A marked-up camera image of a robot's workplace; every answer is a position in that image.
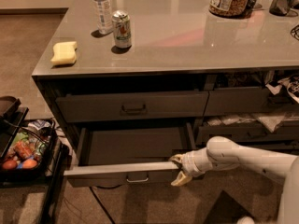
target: drawer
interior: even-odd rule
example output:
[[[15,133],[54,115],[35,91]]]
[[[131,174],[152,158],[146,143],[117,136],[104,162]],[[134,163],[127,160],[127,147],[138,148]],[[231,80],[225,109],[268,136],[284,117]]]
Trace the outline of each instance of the drawer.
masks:
[[[205,116],[221,116],[235,113],[273,111],[298,111],[287,95],[273,96],[261,87],[224,88],[209,92]]]
[[[208,93],[167,91],[67,95],[56,99],[66,122],[202,116]]]
[[[83,128],[77,160],[64,172],[74,187],[171,182],[178,167],[168,159],[195,149],[189,123],[127,130]]]
[[[299,122],[282,122],[273,133],[260,123],[199,127],[196,145],[205,145],[213,136],[224,136],[235,142],[271,142],[299,140]]]

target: brown floor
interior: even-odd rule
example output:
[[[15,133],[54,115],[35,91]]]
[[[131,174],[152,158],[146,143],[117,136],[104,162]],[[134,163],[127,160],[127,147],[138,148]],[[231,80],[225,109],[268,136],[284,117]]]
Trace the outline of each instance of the brown floor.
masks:
[[[61,21],[61,15],[0,15],[0,96],[29,107],[28,119],[52,116],[32,71]],[[276,223],[282,187],[243,168],[208,172],[181,188],[169,183],[92,187],[116,223],[234,223],[249,214],[256,223]],[[45,187],[0,189],[0,223],[36,223]],[[111,223],[89,188],[67,180],[54,210],[54,223]]]

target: aluminum can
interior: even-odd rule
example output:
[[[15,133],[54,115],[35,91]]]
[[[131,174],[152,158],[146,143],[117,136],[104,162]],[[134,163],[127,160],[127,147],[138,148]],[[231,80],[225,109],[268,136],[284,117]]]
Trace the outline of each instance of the aluminum can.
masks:
[[[127,49],[132,46],[130,17],[126,11],[117,10],[112,15],[115,46]]]

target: sponge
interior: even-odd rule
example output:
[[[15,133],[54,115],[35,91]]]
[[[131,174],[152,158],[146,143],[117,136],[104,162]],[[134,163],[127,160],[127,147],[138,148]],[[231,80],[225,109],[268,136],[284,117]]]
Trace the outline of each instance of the sponge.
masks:
[[[75,63],[77,42],[59,42],[53,46],[54,56],[50,60],[53,65],[72,64]]]

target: countertop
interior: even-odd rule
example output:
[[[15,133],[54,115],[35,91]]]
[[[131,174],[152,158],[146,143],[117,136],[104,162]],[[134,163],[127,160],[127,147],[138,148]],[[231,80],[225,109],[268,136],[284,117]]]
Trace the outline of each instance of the countertop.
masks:
[[[33,77],[219,72],[299,67],[299,41],[290,34],[298,17],[269,13],[272,0],[247,19],[208,11],[210,0],[112,0],[131,17],[133,45],[114,47],[113,34],[98,37],[92,0],[75,0],[43,53]],[[56,42],[78,42],[75,64],[54,67]]]

